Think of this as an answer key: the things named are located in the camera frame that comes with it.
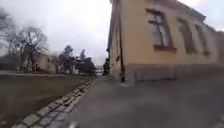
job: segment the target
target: building wall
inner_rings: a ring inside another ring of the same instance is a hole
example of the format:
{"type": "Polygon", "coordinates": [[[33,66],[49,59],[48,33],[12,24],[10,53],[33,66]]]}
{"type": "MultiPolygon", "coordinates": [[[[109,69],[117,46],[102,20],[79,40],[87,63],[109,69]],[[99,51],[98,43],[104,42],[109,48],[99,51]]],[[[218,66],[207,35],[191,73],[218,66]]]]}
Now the building wall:
{"type": "Polygon", "coordinates": [[[121,54],[120,54],[120,34],[119,34],[119,13],[120,13],[120,5],[116,0],[113,1],[113,17],[115,19],[114,22],[114,30],[112,34],[112,44],[110,47],[110,72],[111,74],[116,74],[115,76],[119,76],[120,68],[121,68],[121,54]]]}
{"type": "Polygon", "coordinates": [[[195,66],[192,64],[214,64],[218,62],[219,56],[215,43],[217,39],[213,34],[214,32],[195,17],[155,2],[150,2],[150,0],[121,0],[120,5],[113,3],[113,11],[115,11],[115,15],[112,18],[115,19],[115,25],[109,52],[111,73],[117,77],[119,77],[121,67],[120,60],[116,59],[120,55],[119,52],[116,52],[117,48],[119,48],[117,38],[120,38],[116,34],[119,18],[121,18],[123,60],[127,80],[173,77],[176,74],[182,74],[182,72],[192,72],[192,70],[197,70],[198,72],[207,68],[212,69],[210,68],[212,66],[195,66]],[[150,28],[148,23],[149,14],[146,12],[146,9],[154,9],[164,13],[176,51],[156,50],[154,48],[154,36],[151,32],[152,28],[150,28]],[[196,54],[186,53],[183,36],[178,27],[178,17],[186,20],[190,27],[197,50],[196,54]],[[204,49],[195,24],[199,25],[203,30],[209,56],[203,54],[204,49]]]}
{"type": "Polygon", "coordinates": [[[122,30],[125,45],[125,64],[192,64],[192,63],[215,63],[217,62],[217,50],[214,45],[214,37],[206,26],[187,14],[177,12],[170,8],[147,2],[146,0],[122,0],[122,30]],[[145,9],[155,9],[163,12],[166,16],[171,32],[173,45],[176,52],[169,50],[155,50],[153,47],[153,35],[148,23],[149,15],[145,9]],[[193,35],[194,43],[198,51],[197,54],[188,55],[184,42],[177,26],[177,17],[185,19],[193,35]],[[198,24],[202,27],[207,38],[210,56],[202,54],[202,44],[198,39],[197,31],[194,27],[198,24]]]}
{"type": "Polygon", "coordinates": [[[52,63],[52,60],[47,55],[41,55],[37,61],[38,66],[45,71],[56,73],[55,65],[52,63]]]}

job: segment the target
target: grass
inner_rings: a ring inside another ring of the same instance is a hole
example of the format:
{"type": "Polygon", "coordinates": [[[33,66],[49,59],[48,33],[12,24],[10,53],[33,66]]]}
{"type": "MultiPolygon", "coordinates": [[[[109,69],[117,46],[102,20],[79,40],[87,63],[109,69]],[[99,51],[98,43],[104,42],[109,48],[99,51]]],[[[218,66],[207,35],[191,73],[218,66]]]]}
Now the grass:
{"type": "Polygon", "coordinates": [[[27,115],[92,79],[87,76],[0,76],[0,128],[27,115]]]}

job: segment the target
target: curb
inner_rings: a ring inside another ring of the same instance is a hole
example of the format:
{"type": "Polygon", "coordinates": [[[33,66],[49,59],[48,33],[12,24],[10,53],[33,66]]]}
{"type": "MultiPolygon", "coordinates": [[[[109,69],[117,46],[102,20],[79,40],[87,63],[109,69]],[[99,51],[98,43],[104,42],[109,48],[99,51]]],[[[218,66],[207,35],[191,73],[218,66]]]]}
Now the curb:
{"type": "Polygon", "coordinates": [[[30,114],[20,124],[15,124],[11,128],[58,128],[93,85],[94,82],[87,82],[73,92],[30,114]]]}

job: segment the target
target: yellow building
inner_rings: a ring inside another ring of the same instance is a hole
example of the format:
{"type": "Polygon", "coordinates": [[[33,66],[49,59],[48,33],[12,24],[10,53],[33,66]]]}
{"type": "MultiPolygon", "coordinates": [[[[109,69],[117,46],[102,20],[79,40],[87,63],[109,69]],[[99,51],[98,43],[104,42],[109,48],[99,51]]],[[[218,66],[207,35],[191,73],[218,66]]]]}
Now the yellow building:
{"type": "Polygon", "coordinates": [[[36,65],[41,70],[56,73],[56,67],[53,58],[46,54],[39,54],[36,65]]]}
{"type": "Polygon", "coordinates": [[[111,74],[122,81],[171,79],[218,62],[205,16],[176,0],[111,0],[111,74]]]}

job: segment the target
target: road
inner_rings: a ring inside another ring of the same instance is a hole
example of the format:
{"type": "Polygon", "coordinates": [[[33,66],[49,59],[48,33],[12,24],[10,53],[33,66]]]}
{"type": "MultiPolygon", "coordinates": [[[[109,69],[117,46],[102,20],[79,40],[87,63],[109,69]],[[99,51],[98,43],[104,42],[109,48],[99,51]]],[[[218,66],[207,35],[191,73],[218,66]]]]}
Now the road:
{"type": "Polygon", "coordinates": [[[223,74],[135,86],[101,78],[62,128],[212,128],[224,115],[223,83],[223,74]]]}

